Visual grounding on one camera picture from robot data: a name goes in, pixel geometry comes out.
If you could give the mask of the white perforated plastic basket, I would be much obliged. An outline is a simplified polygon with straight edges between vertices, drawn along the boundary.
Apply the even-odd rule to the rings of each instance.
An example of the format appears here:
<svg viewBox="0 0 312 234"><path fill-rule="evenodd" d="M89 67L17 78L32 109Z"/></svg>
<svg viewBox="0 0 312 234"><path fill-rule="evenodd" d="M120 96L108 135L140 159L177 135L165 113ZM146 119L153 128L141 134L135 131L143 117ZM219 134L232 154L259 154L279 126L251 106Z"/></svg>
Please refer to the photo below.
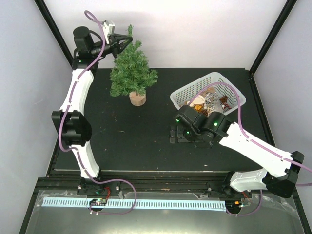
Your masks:
<svg viewBox="0 0 312 234"><path fill-rule="evenodd" d="M214 103L192 105L193 100L207 92L215 92L217 100ZM227 104L222 104L220 98L228 96ZM246 102L245 96L224 76L218 72L209 73L171 93L170 99L177 109L189 105L199 113L209 116L213 111L228 115Z"/></svg>

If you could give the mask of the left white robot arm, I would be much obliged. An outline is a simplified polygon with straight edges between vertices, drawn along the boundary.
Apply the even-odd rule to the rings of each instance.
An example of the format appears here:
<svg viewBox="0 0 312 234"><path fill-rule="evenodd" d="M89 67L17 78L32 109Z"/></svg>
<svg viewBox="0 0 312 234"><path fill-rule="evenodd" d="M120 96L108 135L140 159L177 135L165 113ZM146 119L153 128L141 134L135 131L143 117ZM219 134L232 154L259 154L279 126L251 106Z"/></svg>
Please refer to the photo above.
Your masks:
<svg viewBox="0 0 312 234"><path fill-rule="evenodd" d="M88 91L94 81L99 60L118 54L132 42L132 37L114 33L115 25L109 21L102 25L102 35L93 41L93 32L85 27L73 31L76 48L72 63L72 79L66 98L58 111L52 113L52 121L58 132L58 145L63 152L72 152L78 162L82 178L90 179L87 188L98 195L105 183L99 179L100 167L92 149L92 127L84 116Z"/></svg>

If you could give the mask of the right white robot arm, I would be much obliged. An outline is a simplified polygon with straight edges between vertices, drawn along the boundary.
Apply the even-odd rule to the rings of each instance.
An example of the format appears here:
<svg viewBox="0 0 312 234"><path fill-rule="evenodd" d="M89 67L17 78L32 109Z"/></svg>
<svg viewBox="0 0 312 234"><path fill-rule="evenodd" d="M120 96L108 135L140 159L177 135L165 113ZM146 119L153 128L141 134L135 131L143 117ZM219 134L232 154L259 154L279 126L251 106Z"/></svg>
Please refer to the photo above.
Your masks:
<svg viewBox="0 0 312 234"><path fill-rule="evenodd" d="M267 190L283 198L292 195L305 157L301 152L289 153L269 145L220 112L205 116L184 105L174 115L174 120L184 128L183 136L187 141L203 147L217 142L261 166L254 171L229 172L221 185L224 195L234 196L247 190Z"/></svg>

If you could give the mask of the small green christmas tree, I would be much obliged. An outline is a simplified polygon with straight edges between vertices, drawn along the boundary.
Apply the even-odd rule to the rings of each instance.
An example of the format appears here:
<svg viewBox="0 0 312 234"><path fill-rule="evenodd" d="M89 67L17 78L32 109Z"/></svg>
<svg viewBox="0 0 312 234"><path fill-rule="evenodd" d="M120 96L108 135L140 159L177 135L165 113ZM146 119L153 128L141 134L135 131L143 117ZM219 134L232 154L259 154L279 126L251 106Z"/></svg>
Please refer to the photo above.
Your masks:
<svg viewBox="0 0 312 234"><path fill-rule="evenodd" d="M114 60L110 73L110 95L128 96L133 106L146 102L146 89L157 83L158 72L151 69L147 56L141 50L142 42L135 40Z"/></svg>

